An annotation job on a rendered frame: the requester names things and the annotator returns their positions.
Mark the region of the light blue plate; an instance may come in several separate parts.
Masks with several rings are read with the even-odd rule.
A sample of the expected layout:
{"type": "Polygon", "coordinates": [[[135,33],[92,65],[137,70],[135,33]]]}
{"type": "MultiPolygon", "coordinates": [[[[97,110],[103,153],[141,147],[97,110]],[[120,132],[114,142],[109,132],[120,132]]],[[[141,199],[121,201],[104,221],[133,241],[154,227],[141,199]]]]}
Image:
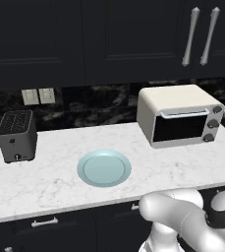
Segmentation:
{"type": "Polygon", "coordinates": [[[123,154],[113,150],[96,150],[84,155],[78,165],[79,178],[94,187],[113,187],[126,181],[132,165],[123,154]]]}

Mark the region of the cream toaster oven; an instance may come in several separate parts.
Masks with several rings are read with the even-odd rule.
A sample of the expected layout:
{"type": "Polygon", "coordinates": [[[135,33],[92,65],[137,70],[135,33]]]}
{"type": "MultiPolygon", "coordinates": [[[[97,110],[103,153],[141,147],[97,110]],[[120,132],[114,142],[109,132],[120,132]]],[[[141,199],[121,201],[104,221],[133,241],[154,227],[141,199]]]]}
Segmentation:
{"type": "Polygon", "coordinates": [[[151,144],[151,138],[153,122],[156,115],[158,115],[162,111],[171,111],[175,114],[178,114],[183,112],[204,111],[205,108],[209,110],[209,115],[205,123],[201,143],[209,143],[205,142],[203,140],[203,137],[206,134],[212,134],[215,139],[221,123],[221,119],[223,117],[225,106],[197,85],[181,85],[141,89],[138,99],[137,122],[139,123],[139,126],[141,127],[141,130],[144,133],[149,144],[154,148],[154,146],[151,144]],[[222,107],[222,111],[214,113],[213,108],[218,105],[222,107]],[[212,119],[218,121],[219,126],[217,128],[209,128],[207,126],[207,123],[212,119]]]}

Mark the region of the black glass toaster oven door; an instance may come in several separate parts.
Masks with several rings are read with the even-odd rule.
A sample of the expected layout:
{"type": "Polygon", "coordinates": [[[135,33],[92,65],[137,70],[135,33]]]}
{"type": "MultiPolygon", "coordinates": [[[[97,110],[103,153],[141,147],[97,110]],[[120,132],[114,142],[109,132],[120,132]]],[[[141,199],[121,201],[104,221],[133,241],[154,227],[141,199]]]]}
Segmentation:
{"type": "Polygon", "coordinates": [[[153,122],[151,144],[155,148],[162,148],[201,143],[208,115],[164,119],[159,113],[153,122]]]}

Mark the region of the beige wall socket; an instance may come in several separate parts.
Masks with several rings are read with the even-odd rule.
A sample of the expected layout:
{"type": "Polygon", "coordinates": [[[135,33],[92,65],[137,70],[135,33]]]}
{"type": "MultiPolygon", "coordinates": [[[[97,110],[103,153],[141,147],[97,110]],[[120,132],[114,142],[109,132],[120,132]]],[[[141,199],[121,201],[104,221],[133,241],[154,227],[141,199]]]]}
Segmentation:
{"type": "Polygon", "coordinates": [[[22,90],[22,96],[25,105],[35,105],[39,104],[37,90],[22,90]]]}
{"type": "Polygon", "coordinates": [[[39,97],[40,102],[42,104],[49,104],[55,102],[54,90],[52,88],[49,89],[39,89],[39,97]]]}

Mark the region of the black base cupboard door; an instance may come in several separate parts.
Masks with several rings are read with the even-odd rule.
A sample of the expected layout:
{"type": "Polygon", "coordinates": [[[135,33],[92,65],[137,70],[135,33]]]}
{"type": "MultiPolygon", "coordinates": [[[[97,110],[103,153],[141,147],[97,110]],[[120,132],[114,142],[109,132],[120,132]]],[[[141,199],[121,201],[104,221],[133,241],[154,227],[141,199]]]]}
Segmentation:
{"type": "Polygon", "coordinates": [[[146,241],[151,222],[145,220],[140,210],[132,210],[138,201],[117,204],[112,220],[113,252],[139,252],[146,241]]]}

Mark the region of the black drawer front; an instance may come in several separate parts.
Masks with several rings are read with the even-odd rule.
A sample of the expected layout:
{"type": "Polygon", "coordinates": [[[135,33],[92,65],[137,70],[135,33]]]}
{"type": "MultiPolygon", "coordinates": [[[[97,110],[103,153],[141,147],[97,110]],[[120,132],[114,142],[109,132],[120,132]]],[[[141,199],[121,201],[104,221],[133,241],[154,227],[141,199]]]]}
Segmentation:
{"type": "Polygon", "coordinates": [[[40,217],[32,217],[29,219],[15,220],[12,224],[12,230],[17,235],[36,233],[41,231],[49,231],[53,229],[60,229],[65,227],[79,227],[94,223],[93,209],[85,209],[71,212],[64,212],[58,214],[51,214],[40,217]],[[33,228],[31,223],[33,221],[50,221],[53,218],[58,219],[57,224],[50,224],[33,228]]]}

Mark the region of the dark grey toaster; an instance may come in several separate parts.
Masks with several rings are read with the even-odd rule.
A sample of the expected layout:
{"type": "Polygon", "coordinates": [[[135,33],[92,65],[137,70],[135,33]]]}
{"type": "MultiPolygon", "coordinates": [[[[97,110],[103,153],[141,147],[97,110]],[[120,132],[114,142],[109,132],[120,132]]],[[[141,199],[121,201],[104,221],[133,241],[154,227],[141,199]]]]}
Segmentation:
{"type": "Polygon", "coordinates": [[[28,110],[8,111],[0,122],[0,150],[6,163],[30,161],[35,158],[37,131],[33,112],[28,110]]]}

